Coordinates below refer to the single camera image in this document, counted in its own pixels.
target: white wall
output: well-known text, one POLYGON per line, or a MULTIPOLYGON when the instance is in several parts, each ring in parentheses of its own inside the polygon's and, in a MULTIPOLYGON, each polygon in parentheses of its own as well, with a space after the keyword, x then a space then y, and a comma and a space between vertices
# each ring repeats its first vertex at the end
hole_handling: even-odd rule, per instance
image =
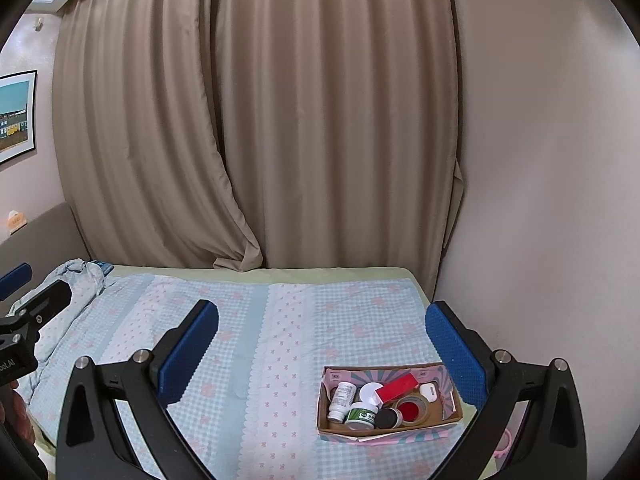
POLYGON ((640 424, 640 48, 609 0, 456 0, 465 198, 436 298, 578 385, 590 478, 640 424))
POLYGON ((4 240, 6 218, 12 209, 33 220, 64 201, 53 145, 51 82, 53 59, 61 19, 42 15, 44 26, 34 29, 38 14, 21 17, 0 52, 0 75, 37 70, 35 97, 36 150, 0 165, 0 241, 4 240))

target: painting of houses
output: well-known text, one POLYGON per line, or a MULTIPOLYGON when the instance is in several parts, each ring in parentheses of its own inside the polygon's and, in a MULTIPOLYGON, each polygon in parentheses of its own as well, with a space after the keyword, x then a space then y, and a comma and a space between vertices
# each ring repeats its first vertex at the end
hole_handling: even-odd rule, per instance
POLYGON ((35 79, 35 71, 0 77, 0 164, 35 148, 35 79))

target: black jar lid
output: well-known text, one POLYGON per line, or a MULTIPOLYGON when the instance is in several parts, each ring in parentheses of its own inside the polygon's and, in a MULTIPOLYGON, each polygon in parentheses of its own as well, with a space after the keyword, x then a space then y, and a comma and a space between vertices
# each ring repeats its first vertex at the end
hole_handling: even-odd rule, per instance
POLYGON ((402 415, 399 416, 398 413, 398 410, 394 410, 393 408, 382 408, 376 413, 376 418, 374 420, 376 428, 379 430, 391 430, 392 428, 397 428, 400 425, 400 422, 402 422, 400 419, 402 415))

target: cardboard box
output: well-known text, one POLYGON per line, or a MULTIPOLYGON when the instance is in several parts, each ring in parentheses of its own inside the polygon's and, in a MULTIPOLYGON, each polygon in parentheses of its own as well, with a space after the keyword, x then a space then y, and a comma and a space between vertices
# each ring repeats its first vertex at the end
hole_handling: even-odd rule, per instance
MULTIPOLYGON (((440 436, 446 436, 446 432, 427 431, 429 428, 442 428, 456 423, 463 417, 460 396, 456 390, 449 373, 442 363, 420 364, 411 366, 381 366, 381 367, 325 367, 322 372, 322 383, 320 386, 320 396, 318 399, 318 431, 321 435, 335 436, 325 440, 337 440, 340 442, 369 442, 382 439, 386 436, 411 436, 416 433, 424 433, 422 440, 433 440, 440 436), (353 431, 348 430, 343 424, 338 424, 327 420, 329 404, 329 392, 327 385, 332 388, 332 384, 340 381, 349 381, 358 388, 367 382, 379 382, 384 384, 394 378, 398 378, 406 372, 410 372, 420 384, 435 382, 438 384, 438 400, 429 404, 428 416, 426 420, 418 426, 400 427, 394 430, 369 430, 353 431)), ((387 439, 388 443, 398 441, 398 438, 387 439)))

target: label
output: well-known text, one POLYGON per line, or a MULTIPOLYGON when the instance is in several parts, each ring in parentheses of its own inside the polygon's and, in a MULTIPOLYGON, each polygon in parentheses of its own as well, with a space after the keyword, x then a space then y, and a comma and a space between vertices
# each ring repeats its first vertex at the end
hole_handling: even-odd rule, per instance
POLYGON ((352 384, 340 384, 334 393, 334 398, 331 399, 331 404, 348 408, 353 401, 355 393, 356 387, 352 384))
POLYGON ((374 420, 376 420, 376 414, 364 408, 353 408, 347 417, 347 422, 350 420, 364 420, 373 424, 374 420))
POLYGON ((9 368, 13 368, 15 366, 15 361, 13 359, 8 359, 7 361, 2 362, 0 364, 0 372, 4 372, 9 368))

